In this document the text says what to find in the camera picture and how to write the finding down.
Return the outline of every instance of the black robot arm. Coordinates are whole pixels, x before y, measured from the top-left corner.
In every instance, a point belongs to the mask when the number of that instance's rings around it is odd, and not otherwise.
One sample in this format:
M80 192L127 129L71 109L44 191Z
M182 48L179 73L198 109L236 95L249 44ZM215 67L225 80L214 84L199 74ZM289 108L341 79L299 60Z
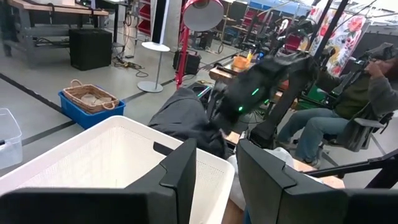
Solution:
M211 117L211 122L225 133L230 133L242 115L251 113L260 104L273 98L282 81L304 75L308 78L301 79L308 83L313 80L314 68L312 56L305 52L278 58L266 56L260 63L240 73L221 91L222 97Z

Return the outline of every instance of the colorful poster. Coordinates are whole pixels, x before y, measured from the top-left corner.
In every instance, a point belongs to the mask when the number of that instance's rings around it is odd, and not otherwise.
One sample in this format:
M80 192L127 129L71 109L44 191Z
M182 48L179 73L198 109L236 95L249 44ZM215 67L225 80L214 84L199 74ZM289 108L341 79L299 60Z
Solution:
M325 16L322 22L321 28L317 33L317 37L314 39L313 44L308 50L310 54L314 55L317 51L323 36L329 28L330 22L335 15L336 10L331 9ZM322 9L314 8L311 10L309 18L314 21L318 21ZM327 63L328 72L331 75L339 76L344 66L347 64L349 57L354 51L356 44L360 41L362 27L365 24L366 19L363 16L352 16L345 12L340 17L336 28L334 29L331 37L329 38L326 47L334 47L336 53L329 59ZM300 48L304 49L307 43L304 41L301 43Z

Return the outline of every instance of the red lamp shade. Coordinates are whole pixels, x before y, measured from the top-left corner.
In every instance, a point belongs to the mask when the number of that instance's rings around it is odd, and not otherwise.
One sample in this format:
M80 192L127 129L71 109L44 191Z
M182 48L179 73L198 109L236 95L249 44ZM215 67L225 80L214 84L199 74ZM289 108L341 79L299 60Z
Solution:
M193 31L206 31L223 19L224 8L219 0L188 0L183 11L183 22Z

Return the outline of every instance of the gray floor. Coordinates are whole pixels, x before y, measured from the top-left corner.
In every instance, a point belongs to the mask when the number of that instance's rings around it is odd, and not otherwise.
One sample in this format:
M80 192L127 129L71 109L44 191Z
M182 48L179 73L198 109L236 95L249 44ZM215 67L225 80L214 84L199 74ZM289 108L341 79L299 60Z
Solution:
M212 50L218 49L217 42L212 45ZM202 57L201 66L204 67L220 58L226 58L235 54L236 49L229 46L224 47L221 54L211 54L209 52L200 51ZM129 43L127 54L134 53L132 42ZM155 80L157 64L159 61L159 53L141 47L139 42L135 57L132 60L145 67L144 72L149 76L146 78L137 78L136 71L126 70L123 68L115 68L112 66L99 68L81 72L70 66L69 55L65 49L49 50L38 56L41 63L35 68L29 68L25 62L25 58L19 52L13 51L13 58L7 58L1 52L0 54L0 73L24 85L28 89L35 91L44 98L60 105L57 93L70 85L70 81L74 78L79 79L83 83L91 83L101 86L108 92L117 96L119 99L126 100L126 108L124 115L132 118L140 123L147 124L153 114L163 105L163 103L175 91L175 83L171 82L175 72L172 68L172 60L174 54L172 52L165 53L160 69L160 83L168 83L164 85L162 93L146 93L140 94L137 83L143 80ZM201 70L198 75L186 76L184 85L190 85L196 80L211 81L208 71ZM58 111L48 107L35 98L29 96L16 87L0 80L0 108L9 108L16 117L17 122L22 130L22 138L24 143L24 161L39 156L45 151L53 148L61 142L70 139L79 134L83 129L72 124L70 119L62 115ZM291 112L289 111L281 125L283 125ZM397 147L394 140L395 131L398 129L398 121L393 120L383 135L376 135L376 139L383 147L385 152L390 152ZM338 164L348 164L352 162L363 161L372 157L382 155L374 142L366 151L351 153L345 149L330 148L330 157ZM0 170L0 176L15 169L17 166ZM323 161L323 167L330 167L331 164ZM347 175L344 179L347 187L361 188L364 187L375 172L363 172Z

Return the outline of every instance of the red floor lamp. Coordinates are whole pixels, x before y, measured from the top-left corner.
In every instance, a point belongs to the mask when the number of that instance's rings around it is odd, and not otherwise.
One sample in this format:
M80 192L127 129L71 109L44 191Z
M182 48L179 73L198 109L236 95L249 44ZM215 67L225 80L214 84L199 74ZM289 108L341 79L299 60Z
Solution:
M188 0L182 10L182 49L175 76L177 89L182 84L188 49L189 30L206 31L223 19L224 8L219 0Z

